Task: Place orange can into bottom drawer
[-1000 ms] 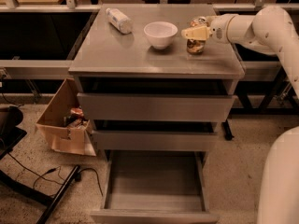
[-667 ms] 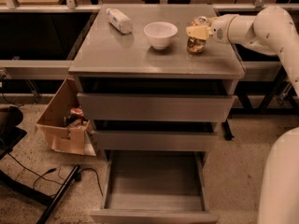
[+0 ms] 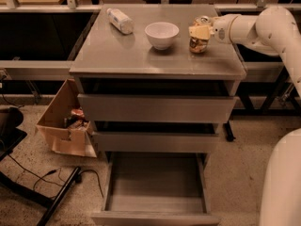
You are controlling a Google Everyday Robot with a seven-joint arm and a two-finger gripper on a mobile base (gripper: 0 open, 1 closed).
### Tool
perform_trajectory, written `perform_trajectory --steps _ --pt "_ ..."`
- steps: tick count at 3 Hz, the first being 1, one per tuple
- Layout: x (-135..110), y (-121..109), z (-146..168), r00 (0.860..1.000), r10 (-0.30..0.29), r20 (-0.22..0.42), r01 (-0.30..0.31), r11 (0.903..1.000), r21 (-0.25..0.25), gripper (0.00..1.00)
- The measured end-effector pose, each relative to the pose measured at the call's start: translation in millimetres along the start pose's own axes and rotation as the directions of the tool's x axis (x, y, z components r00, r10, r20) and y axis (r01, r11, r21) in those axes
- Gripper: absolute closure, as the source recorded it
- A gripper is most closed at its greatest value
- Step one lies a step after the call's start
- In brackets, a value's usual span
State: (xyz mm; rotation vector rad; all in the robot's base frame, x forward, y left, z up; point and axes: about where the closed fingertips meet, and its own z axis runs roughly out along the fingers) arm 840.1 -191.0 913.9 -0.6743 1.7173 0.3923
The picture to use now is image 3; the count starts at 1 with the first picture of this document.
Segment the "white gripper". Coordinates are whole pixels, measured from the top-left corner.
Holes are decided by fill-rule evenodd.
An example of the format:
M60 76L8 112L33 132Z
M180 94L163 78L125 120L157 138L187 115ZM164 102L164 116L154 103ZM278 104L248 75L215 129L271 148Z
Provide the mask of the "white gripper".
M214 38L225 44L233 43L231 39L231 27L238 17L237 14L227 14L218 17L213 24L213 18L205 15L194 19L193 26L189 27L189 35L199 40L209 40L214 32Z

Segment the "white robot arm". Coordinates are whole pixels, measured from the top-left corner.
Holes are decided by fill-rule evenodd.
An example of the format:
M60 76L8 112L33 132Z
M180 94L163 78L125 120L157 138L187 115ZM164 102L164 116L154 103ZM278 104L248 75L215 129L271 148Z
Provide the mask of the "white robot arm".
M268 56L279 56L301 95L301 34L284 7L270 7L258 16L200 16L189 36L205 44L242 44ZM270 156L263 183L259 226L301 226L301 129L284 136Z

